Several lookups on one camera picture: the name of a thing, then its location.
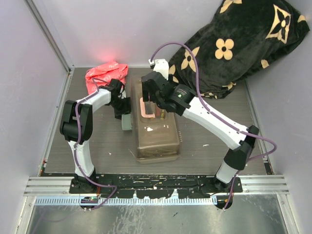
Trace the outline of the grey green toolbox latch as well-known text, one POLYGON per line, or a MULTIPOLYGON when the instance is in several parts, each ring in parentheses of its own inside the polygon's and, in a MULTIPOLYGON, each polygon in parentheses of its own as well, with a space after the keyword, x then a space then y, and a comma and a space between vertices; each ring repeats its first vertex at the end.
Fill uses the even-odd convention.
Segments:
POLYGON ((122 115, 121 126, 122 126, 123 131, 131 131, 132 130, 131 114, 122 115))

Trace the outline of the translucent brown plastic toolbox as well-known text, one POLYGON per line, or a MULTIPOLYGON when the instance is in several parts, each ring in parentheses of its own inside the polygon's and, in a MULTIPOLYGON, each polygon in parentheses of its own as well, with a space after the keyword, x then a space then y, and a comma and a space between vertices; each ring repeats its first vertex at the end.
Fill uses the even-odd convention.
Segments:
POLYGON ((142 85, 139 78, 131 81, 132 127, 136 139, 136 160, 141 164, 175 161, 179 158, 180 137, 176 118, 165 111, 165 119, 143 118, 139 99, 142 85))

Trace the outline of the yellow black screwdriver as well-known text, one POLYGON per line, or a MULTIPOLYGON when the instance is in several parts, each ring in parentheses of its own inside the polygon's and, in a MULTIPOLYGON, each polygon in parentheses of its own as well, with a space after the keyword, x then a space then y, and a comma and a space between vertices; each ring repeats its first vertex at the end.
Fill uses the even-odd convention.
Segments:
POLYGON ((165 119, 165 110, 161 110, 160 120, 164 120, 164 119, 165 119))

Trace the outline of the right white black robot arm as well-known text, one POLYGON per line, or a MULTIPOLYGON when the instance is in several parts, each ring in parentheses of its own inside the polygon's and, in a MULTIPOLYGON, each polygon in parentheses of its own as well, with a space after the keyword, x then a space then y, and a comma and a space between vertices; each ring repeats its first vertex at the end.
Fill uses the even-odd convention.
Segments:
POLYGON ((225 192, 232 179, 242 171, 254 149, 259 129, 240 125, 200 100, 196 92, 184 84, 168 81, 160 72, 150 72, 141 78, 144 101, 154 102, 168 113, 188 118, 213 133, 229 148, 214 176, 214 187, 225 192))

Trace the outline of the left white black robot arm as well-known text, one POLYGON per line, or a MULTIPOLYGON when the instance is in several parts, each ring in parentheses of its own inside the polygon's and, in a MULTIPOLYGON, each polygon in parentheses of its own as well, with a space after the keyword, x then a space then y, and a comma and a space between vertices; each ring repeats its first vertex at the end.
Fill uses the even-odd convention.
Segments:
POLYGON ((126 96, 125 85, 112 79, 104 85, 94 82, 95 91, 78 100, 65 102, 59 126, 60 133, 68 142, 74 163, 73 186, 93 193, 97 187, 96 169, 92 163, 89 140, 93 133, 93 114, 102 106, 111 106, 114 117, 121 120, 122 129, 131 130, 131 100, 126 96))

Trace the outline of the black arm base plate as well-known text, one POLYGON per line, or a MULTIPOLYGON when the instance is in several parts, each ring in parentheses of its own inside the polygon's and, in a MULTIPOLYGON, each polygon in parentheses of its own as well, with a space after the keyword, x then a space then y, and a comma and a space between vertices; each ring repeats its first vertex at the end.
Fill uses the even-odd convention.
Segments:
POLYGON ((71 180, 69 193, 71 194, 99 194, 102 198, 108 197, 117 190, 113 198, 170 198, 177 192, 178 198, 208 198, 210 194, 227 194, 231 186, 225 188, 215 185, 215 179, 210 175, 131 175, 131 174, 97 174, 95 182, 107 185, 107 188, 97 186, 79 179, 71 180))

